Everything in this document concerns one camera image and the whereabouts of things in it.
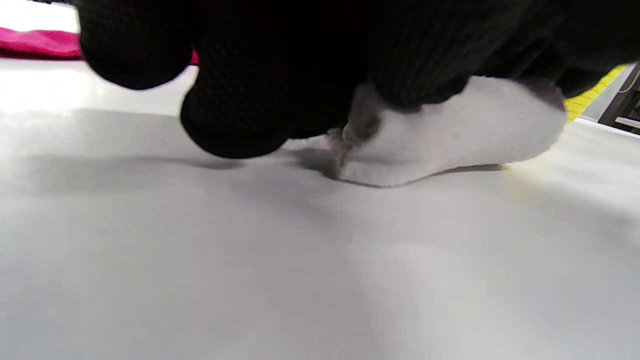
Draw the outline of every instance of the white table surface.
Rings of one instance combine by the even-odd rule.
[[[375,190],[203,153],[195,71],[0,60],[0,359],[640,358],[640,137]]]

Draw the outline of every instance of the white fabric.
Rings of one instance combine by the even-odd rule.
[[[330,136],[339,179],[386,187],[528,160],[548,150],[565,123],[563,97],[550,83],[472,77],[462,94],[415,113],[390,109],[363,85],[348,125]]]

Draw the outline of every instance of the glove finger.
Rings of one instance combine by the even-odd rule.
[[[367,79],[367,6],[361,1],[281,0],[294,104],[295,138],[325,134],[347,121],[353,92]]]
[[[148,89],[190,63],[187,1],[81,0],[80,44],[89,66],[112,83]]]
[[[295,128],[277,17],[264,2],[246,2],[203,5],[194,40],[200,71],[180,116],[198,146],[223,158],[273,152]]]

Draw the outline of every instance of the yellow object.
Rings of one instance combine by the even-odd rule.
[[[584,110],[591,105],[591,103],[607,88],[607,86],[611,85],[611,83],[625,70],[626,65],[620,65],[615,69],[611,70],[604,78],[600,80],[600,82],[588,90],[584,92],[582,95],[578,95],[571,99],[567,99],[564,102],[564,107],[566,108],[566,114],[569,118],[569,121],[574,121],[577,117],[584,112]]]

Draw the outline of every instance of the pink cloth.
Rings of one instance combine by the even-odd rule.
[[[0,57],[36,60],[82,60],[79,35],[65,31],[15,31],[0,28]],[[198,65],[198,55],[191,59]]]

